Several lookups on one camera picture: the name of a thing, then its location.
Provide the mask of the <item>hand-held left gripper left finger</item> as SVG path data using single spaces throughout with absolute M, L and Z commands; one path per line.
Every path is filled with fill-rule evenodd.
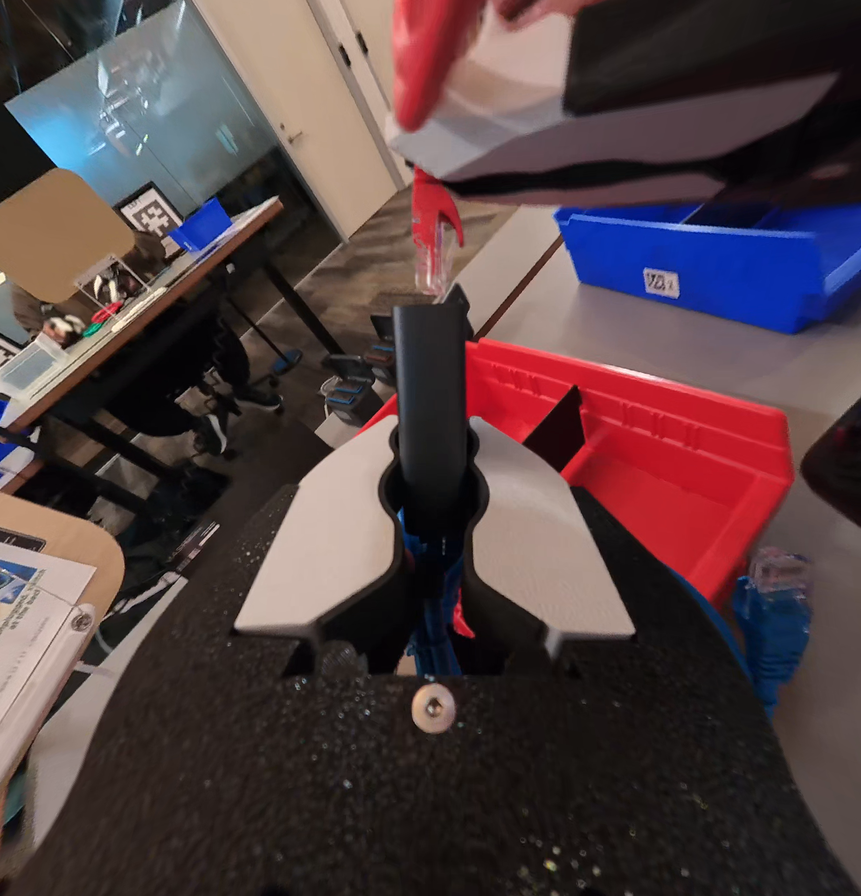
M 347 643 L 371 674 L 396 672 L 410 640 L 397 427 L 381 420 L 302 478 L 235 633 Z

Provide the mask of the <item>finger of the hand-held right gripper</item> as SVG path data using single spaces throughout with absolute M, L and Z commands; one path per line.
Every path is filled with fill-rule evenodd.
M 792 125 L 836 73 L 573 116 L 562 108 L 570 31 L 564 16 L 507 30 L 486 14 L 417 131 L 388 118 L 390 148 L 439 180 L 541 174 L 574 164 L 705 161 Z
M 513 206 L 624 207 L 714 198 L 729 183 L 711 164 L 574 164 L 540 172 L 445 175 L 459 198 Z

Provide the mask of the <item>red plastic bin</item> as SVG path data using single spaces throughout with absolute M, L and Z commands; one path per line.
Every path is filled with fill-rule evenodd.
M 613 365 L 467 343 L 467 414 L 517 442 L 571 385 L 585 445 L 560 475 L 719 607 L 794 480 L 786 415 Z

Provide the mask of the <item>blue plastic bin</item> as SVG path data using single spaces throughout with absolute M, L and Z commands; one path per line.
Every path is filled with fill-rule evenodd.
M 839 318 L 861 290 L 861 204 L 562 208 L 582 284 L 796 334 Z

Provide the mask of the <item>black ethernet adapter box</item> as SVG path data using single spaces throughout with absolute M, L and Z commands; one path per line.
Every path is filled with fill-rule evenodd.
M 396 307 L 396 429 L 403 527 L 428 550 L 464 552 L 471 508 L 466 411 L 465 292 L 454 285 L 436 304 Z

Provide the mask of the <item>black bin divider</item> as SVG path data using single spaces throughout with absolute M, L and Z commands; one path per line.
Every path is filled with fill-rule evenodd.
M 526 436 L 523 446 L 562 473 L 585 445 L 582 407 L 581 390 L 571 385 Z

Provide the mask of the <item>tan sheet holder board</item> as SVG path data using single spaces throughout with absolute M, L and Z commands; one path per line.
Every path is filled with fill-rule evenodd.
M 91 617 L 86 628 L 76 636 L 76 652 L 67 656 L 67 663 L 53 678 L 49 702 L 26 733 L 24 739 L 5 760 L 0 760 L 0 842 L 4 805 L 12 775 L 19 767 L 48 711 L 69 680 L 69 674 L 91 642 L 97 625 L 116 598 L 123 582 L 125 565 L 123 552 L 115 538 L 93 522 L 67 515 L 52 508 L 36 505 L 17 496 L 0 492 L 0 528 L 43 539 L 44 554 L 92 566 L 95 571 L 87 588 L 78 599 L 89 607 Z

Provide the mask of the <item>white door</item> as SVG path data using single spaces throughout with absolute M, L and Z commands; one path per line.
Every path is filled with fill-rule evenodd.
M 388 112 L 342 2 L 196 6 L 317 199 L 348 240 L 406 185 L 386 148 Z

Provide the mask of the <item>printed instruction sheet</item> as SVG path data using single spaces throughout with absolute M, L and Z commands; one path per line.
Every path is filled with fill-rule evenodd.
M 0 777 L 61 687 L 92 622 L 97 568 L 0 542 Z

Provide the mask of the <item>wooden edged background table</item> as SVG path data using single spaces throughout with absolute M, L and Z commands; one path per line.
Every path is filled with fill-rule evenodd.
M 74 476 L 91 481 L 92 487 L 114 503 L 134 512 L 141 511 L 144 499 L 135 497 L 123 487 L 114 486 L 90 471 L 68 462 L 65 458 L 48 454 L 43 444 L 25 439 L 24 433 L 31 430 L 44 415 L 56 409 L 58 403 L 90 375 L 98 370 L 107 360 L 136 338 L 143 329 L 171 305 L 182 299 L 191 289 L 208 278 L 218 266 L 224 265 L 233 252 L 238 251 L 247 241 L 254 238 L 260 230 L 277 218 L 282 211 L 278 197 L 232 218 L 231 225 L 223 230 L 208 246 L 198 252 L 187 252 L 174 263 L 174 266 L 163 271 L 155 280 L 154 288 L 134 302 L 123 308 L 115 316 L 108 319 L 104 328 L 94 335 L 81 339 L 75 345 L 63 350 L 58 357 L 59 364 L 54 374 L 40 378 L 42 385 L 33 384 L 32 393 L 18 399 L 6 409 L 0 424 L 0 435 L 13 442 L 16 450 L 2 459 L 0 465 L 0 492 L 5 495 L 14 494 L 17 489 L 30 481 L 45 464 L 62 466 Z M 324 323 L 315 314 L 308 302 L 290 285 L 278 268 L 267 258 L 260 266 L 266 271 L 270 282 L 281 294 L 287 305 L 306 325 L 310 333 L 319 341 L 328 356 L 344 354 L 344 348 L 326 329 Z M 84 433 L 92 441 L 96 440 L 104 448 L 123 456 L 135 466 L 150 475 L 170 482 L 178 481 L 184 474 L 181 468 L 169 466 L 155 457 L 140 450 L 137 445 L 125 441 L 118 433 L 106 429 L 90 434 Z

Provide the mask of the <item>white stand base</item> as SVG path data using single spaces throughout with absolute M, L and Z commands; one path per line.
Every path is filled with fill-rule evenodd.
M 29 760 L 24 840 L 36 850 L 53 827 L 81 771 L 101 717 L 133 655 L 188 580 L 169 574 L 152 588 L 149 609 L 130 633 L 97 666 L 87 665 L 83 682 L 35 739 Z

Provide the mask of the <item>blue plastic crate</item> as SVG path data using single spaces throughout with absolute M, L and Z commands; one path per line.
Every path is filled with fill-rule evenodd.
M 0 399 L 0 419 L 8 402 Z M 14 494 L 38 470 L 38 460 L 33 451 L 10 442 L 0 441 L 0 492 Z

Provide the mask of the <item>clear acrylic stand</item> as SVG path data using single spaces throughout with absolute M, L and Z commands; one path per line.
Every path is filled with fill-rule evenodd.
M 129 300 L 149 289 L 150 280 L 140 275 L 120 257 L 108 255 L 77 276 L 77 291 L 97 311 L 115 313 L 114 305 L 122 307 Z

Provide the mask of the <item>clear plastic container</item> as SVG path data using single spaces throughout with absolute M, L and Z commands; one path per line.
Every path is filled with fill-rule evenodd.
M 66 365 L 69 355 L 43 332 L 0 367 L 0 395 L 20 399 L 50 382 Z

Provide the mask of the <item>small blue bin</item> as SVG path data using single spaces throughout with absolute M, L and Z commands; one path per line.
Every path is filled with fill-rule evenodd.
M 204 203 L 190 218 L 168 232 L 168 237 L 180 249 L 189 253 L 202 252 L 233 228 L 233 221 L 216 197 Z

